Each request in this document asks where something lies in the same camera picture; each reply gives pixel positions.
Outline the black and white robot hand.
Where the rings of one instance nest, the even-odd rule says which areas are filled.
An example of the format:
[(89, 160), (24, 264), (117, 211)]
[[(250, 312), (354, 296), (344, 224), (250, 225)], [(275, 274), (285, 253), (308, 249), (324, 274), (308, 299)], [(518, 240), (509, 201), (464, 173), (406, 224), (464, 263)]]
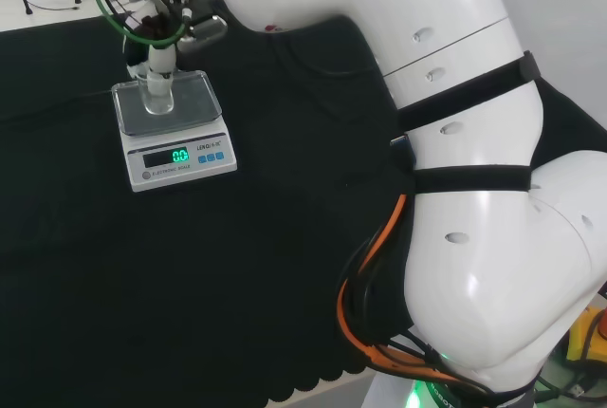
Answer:
[(145, 79), (153, 96), (166, 95), (176, 71), (177, 43), (192, 37), (193, 0), (160, 0), (168, 5), (161, 12), (152, 1), (146, 1), (125, 22), (133, 36), (150, 41), (163, 41), (160, 46), (145, 45), (124, 37), (122, 53), (133, 79)]

